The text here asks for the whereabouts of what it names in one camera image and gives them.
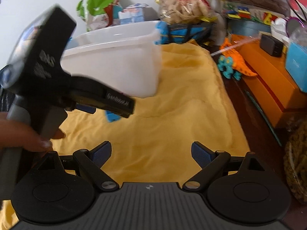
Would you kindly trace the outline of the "person's left hand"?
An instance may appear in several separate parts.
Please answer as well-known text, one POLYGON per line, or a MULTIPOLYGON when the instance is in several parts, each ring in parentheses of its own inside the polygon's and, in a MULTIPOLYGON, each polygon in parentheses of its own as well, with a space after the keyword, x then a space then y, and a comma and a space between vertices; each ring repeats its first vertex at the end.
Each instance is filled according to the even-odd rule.
POLYGON ((30 152, 48 152, 53 150, 49 139, 39 136, 30 126, 6 119, 7 113, 1 112, 1 150, 23 147, 30 152))

